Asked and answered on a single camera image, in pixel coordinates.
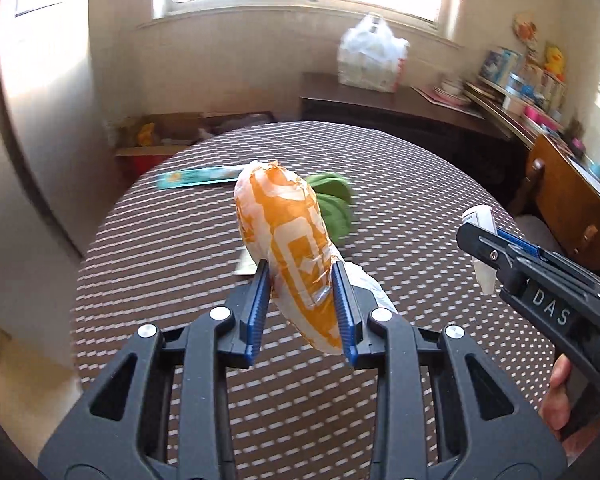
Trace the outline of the person's right hand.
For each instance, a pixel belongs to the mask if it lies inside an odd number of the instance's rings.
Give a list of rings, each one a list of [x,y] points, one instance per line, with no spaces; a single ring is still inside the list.
[[[552,430],[557,439],[560,439],[560,430],[566,426],[570,417],[570,402],[566,383],[571,370],[571,362],[562,354],[554,363],[550,373],[548,390],[539,410],[543,422]]]

